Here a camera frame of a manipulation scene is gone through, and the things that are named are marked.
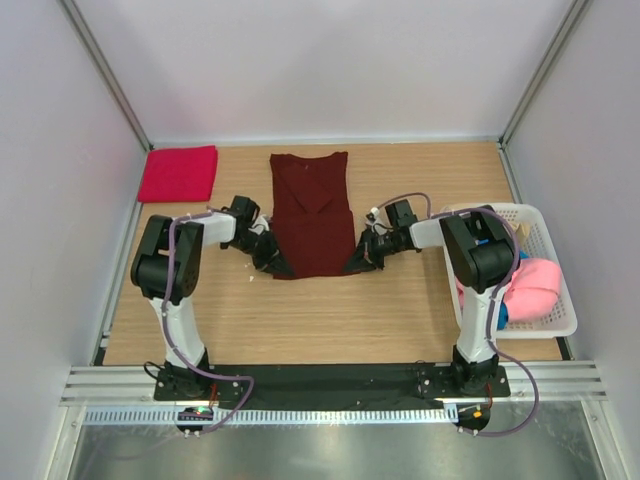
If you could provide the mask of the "dark red t-shirt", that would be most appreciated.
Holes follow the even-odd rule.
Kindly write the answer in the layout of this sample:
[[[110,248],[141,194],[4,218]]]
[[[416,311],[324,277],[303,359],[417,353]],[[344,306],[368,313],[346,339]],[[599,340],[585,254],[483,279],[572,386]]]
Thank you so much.
[[[355,252],[348,154],[273,154],[272,229],[295,279],[342,276]]]

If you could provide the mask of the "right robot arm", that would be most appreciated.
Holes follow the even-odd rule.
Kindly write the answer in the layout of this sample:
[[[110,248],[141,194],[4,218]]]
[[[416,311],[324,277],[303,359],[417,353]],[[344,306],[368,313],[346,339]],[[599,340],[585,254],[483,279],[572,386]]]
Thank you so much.
[[[444,248],[449,278],[463,293],[450,382],[459,394],[472,396],[497,375],[499,353],[493,336],[506,286],[520,263],[515,232],[491,205],[420,220],[407,198],[396,197],[366,215],[365,229],[343,272],[382,270],[388,256],[433,246]]]

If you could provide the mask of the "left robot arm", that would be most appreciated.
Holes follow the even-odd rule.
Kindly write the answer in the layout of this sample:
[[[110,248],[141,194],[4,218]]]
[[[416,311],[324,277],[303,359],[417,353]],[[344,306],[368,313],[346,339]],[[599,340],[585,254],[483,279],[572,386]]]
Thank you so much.
[[[149,217],[130,277],[153,307],[164,337],[165,360],[153,375],[156,400],[200,400],[216,383],[193,305],[203,250],[215,245],[248,255],[258,272],[294,276],[269,218],[249,197],[235,196],[229,206],[196,215]]]

